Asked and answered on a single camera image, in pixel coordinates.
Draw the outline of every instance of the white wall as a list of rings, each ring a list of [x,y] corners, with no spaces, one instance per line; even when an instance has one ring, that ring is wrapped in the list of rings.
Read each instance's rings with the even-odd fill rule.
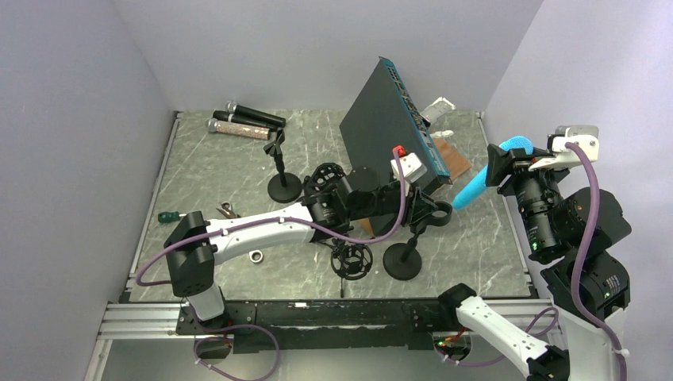
[[[110,1],[0,2],[0,379],[82,379],[172,121]]]
[[[632,280],[629,379],[669,379],[673,352],[671,44],[670,2],[546,1],[486,109],[494,142],[520,133],[544,147],[558,125],[601,129],[598,179],[633,227],[609,250]],[[585,186],[576,168],[561,191]]]
[[[114,0],[177,110],[348,108],[378,56],[414,101],[484,110],[541,0]]]

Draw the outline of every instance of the red cap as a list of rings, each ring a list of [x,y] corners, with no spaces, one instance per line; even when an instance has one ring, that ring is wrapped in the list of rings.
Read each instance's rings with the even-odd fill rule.
[[[406,156],[406,150],[401,145],[393,148],[393,152],[397,151],[400,157]]]

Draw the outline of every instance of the gray marble tabletop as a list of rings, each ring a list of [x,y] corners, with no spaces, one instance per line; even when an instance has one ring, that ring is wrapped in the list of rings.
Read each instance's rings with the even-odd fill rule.
[[[324,162],[336,162],[348,173],[350,163],[339,124],[346,110],[270,110],[287,119],[283,155],[288,172],[300,179]],[[222,218],[215,208],[228,201],[243,215],[281,209],[267,195],[267,182],[276,173],[273,160],[263,152],[264,141],[207,133],[210,111],[183,113],[152,211],[187,213],[201,210],[204,218]],[[483,131],[470,110],[445,114],[431,132],[450,129],[447,142],[465,156],[472,168],[439,189],[433,198],[450,202],[456,193],[486,165]],[[156,218],[146,232],[139,264],[163,248],[177,223],[161,225]],[[359,224],[353,237],[367,237]],[[457,283],[466,283],[480,295],[529,296],[528,276],[501,196],[489,189],[464,210],[455,211],[443,228],[428,227],[418,242],[423,258],[421,273],[410,281],[392,279],[383,270],[383,251],[411,237],[400,229],[389,241],[373,244],[374,265],[361,280],[344,282],[345,298],[436,297]],[[215,270],[215,281],[229,299],[339,298],[341,281],[330,267],[329,249],[317,244],[287,244],[262,250],[264,261],[253,264],[239,256]],[[155,264],[146,279],[168,278],[165,260]],[[178,300],[170,286],[139,287],[132,302]]]

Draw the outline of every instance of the blue foam tube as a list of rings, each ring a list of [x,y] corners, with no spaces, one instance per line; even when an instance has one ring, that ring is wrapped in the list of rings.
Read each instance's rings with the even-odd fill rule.
[[[509,151],[512,148],[523,148],[526,153],[533,153],[533,143],[527,137],[511,137],[509,140],[503,141],[500,148]],[[486,165],[453,199],[452,205],[454,209],[461,210],[465,206],[470,205],[471,202],[477,199],[486,190]]]

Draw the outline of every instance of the screwdriver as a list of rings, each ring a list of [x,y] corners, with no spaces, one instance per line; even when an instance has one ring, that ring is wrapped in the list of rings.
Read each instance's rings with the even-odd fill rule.
[[[156,216],[156,219],[159,220],[160,224],[167,224],[168,222],[180,221],[180,218],[185,216],[186,214],[180,212],[161,212]]]

